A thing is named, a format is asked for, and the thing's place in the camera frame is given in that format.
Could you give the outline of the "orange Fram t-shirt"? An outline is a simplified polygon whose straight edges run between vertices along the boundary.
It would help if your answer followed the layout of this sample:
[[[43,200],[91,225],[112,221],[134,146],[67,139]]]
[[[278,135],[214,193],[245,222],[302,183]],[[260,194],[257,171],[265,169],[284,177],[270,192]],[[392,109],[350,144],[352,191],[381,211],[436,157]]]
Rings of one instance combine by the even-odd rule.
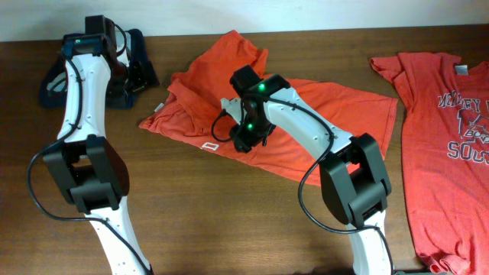
[[[231,142],[224,142],[240,118],[217,119],[222,103],[238,101],[230,84],[232,74],[249,65],[264,76],[267,58],[267,50],[237,31],[228,32],[185,73],[172,75],[164,105],[140,128],[294,181],[301,180],[327,147],[337,151],[364,133],[376,140],[382,154],[387,152],[397,113],[395,98],[306,79],[289,79],[288,89],[264,103],[266,121],[277,126],[266,145],[239,153]]]

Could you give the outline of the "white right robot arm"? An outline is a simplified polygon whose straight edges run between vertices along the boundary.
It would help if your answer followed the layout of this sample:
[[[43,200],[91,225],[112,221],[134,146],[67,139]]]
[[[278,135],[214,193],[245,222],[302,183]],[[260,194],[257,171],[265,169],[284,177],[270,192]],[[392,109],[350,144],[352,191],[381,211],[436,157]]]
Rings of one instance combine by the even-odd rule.
[[[247,153],[266,144],[275,128],[284,130],[314,159],[298,187],[301,209],[306,208],[303,187],[318,170],[322,199],[345,228],[324,225],[310,212],[308,219],[328,232],[350,237],[356,274],[392,274],[384,233],[392,187],[376,140],[368,133],[353,135],[323,118],[282,76],[263,79],[244,66],[232,74],[230,84],[238,96],[222,99],[221,104],[236,122],[230,131],[236,151]]]

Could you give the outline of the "dark navy folded garment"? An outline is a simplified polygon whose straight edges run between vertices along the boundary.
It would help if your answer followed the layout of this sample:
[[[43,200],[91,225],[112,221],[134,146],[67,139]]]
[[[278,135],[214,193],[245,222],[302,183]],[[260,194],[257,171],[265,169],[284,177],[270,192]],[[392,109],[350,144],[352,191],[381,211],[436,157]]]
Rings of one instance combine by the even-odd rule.
[[[149,61],[142,32],[138,29],[131,29],[125,32],[128,32],[131,35],[131,57],[129,60],[130,63],[134,61]],[[67,84],[65,85],[65,89],[63,92],[50,93],[47,91],[47,83],[60,73],[64,73],[66,76],[64,62],[59,57],[41,82],[38,101],[42,108],[61,108],[65,106],[67,97]],[[105,98],[105,105],[107,108],[113,109],[130,109],[134,106],[135,101],[107,102]]]

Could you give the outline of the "light grey folded shirt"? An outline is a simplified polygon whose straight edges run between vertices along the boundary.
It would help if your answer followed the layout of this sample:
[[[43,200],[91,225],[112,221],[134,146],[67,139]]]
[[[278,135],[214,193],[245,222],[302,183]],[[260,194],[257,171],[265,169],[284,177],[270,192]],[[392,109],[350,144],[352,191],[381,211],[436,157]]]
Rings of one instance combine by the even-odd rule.
[[[60,73],[47,83],[47,91],[63,92],[66,85],[66,77],[64,73]]]

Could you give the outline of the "red soccer t-shirt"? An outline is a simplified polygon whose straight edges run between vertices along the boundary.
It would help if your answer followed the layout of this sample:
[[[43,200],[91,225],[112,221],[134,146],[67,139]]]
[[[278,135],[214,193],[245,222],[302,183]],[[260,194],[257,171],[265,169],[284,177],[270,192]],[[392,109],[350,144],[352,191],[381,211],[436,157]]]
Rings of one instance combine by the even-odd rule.
[[[401,154],[418,258],[433,272],[488,272],[488,64],[449,53],[374,57],[406,109]]]

